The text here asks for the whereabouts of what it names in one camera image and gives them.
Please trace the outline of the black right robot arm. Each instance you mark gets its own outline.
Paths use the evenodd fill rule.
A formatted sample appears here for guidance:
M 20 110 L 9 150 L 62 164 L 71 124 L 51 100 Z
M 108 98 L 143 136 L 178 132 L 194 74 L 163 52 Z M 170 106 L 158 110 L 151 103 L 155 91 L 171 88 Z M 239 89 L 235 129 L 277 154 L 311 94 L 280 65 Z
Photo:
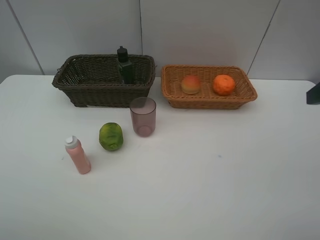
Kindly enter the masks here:
M 313 88 L 306 92 L 307 105 L 320 104 L 320 83 L 316 84 Z

